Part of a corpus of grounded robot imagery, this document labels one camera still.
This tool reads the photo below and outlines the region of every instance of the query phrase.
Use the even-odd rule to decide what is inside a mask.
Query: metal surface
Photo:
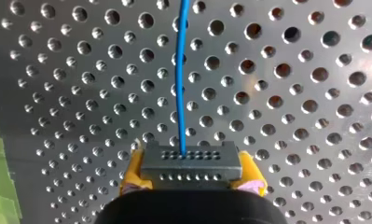
[[[187,143],[254,154],[289,223],[372,224],[372,0],[237,3],[192,3]],[[177,144],[178,8],[0,1],[0,134],[22,223],[91,222],[118,194],[120,150]]]
[[[221,147],[163,147],[149,142],[141,168],[142,179],[152,180],[154,189],[228,189],[241,179],[241,162],[233,142]]]

